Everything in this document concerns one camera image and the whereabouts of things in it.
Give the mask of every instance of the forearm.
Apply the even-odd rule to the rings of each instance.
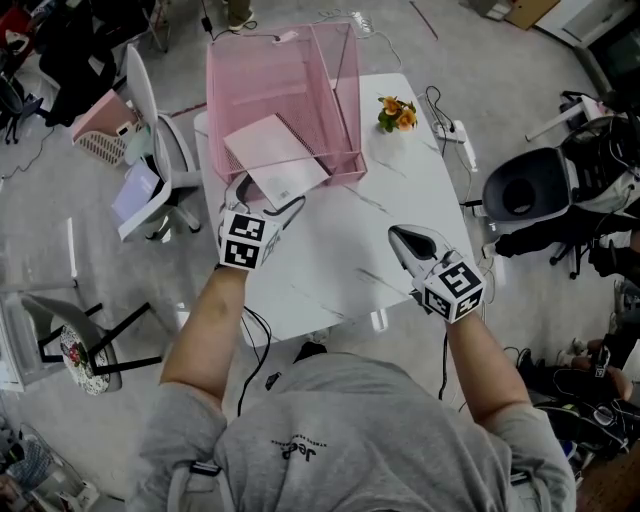
[[[161,382],[180,382],[222,401],[244,308],[247,272],[215,271],[180,332]]]
[[[476,423],[509,405],[531,403],[518,371],[478,315],[471,313],[448,324],[447,334],[460,387]]]

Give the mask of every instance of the black and white marker cube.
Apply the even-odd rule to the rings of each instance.
[[[224,211],[220,226],[220,263],[255,270],[264,264],[280,238],[282,225],[254,214]]]
[[[484,298],[486,281],[473,263],[461,259],[447,267],[436,265],[413,285],[422,292],[423,305],[453,323],[476,309]]]

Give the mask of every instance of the pink wire bin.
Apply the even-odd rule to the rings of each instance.
[[[323,23],[229,35],[210,44],[207,107],[215,171],[229,183],[245,170],[300,160],[299,153],[278,161],[258,156],[245,168],[225,145],[228,135],[275,114],[308,150],[302,158],[315,158],[330,174],[325,184],[362,178],[367,169],[356,42],[349,23]]]

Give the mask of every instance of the orange flower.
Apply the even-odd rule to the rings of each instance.
[[[402,115],[396,119],[396,126],[402,132],[409,132],[417,121],[418,119],[413,111],[406,109],[402,112]]]
[[[399,110],[402,110],[402,105],[392,96],[384,98],[382,105],[384,106],[384,113],[388,116],[395,116]]]

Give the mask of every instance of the floral cushion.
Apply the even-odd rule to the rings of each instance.
[[[94,375],[89,365],[89,358],[80,340],[80,336],[69,325],[62,327],[60,349],[67,369],[73,381],[90,395],[99,395],[109,388],[110,376]],[[96,366],[107,366],[107,354],[101,350],[96,355]]]

